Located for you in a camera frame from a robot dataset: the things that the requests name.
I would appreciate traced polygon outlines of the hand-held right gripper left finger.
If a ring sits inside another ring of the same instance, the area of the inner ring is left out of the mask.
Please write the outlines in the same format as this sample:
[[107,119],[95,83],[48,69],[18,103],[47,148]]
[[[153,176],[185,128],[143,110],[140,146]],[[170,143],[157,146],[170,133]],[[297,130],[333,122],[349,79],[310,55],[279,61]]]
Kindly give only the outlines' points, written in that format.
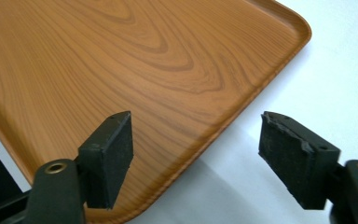
[[131,112],[108,117],[78,149],[88,208],[112,209],[133,159]]

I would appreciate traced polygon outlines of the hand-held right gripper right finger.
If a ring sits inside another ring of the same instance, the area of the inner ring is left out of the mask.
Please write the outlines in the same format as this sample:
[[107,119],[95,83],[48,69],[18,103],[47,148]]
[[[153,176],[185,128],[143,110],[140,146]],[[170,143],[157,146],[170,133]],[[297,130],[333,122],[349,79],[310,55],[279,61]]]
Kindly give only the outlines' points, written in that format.
[[261,118],[258,154],[302,208],[324,209],[326,179],[340,150],[288,116],[266,111]]

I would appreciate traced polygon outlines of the wood grain tray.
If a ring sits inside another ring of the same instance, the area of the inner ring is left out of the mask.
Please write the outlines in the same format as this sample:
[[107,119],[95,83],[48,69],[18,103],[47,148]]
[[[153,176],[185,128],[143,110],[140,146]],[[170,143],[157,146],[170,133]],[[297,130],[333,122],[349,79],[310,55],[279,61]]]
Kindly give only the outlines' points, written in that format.
[[111,210],[143,213],[309,42],[277,0],[0,0],[0,141],[27,178],[131,113]]

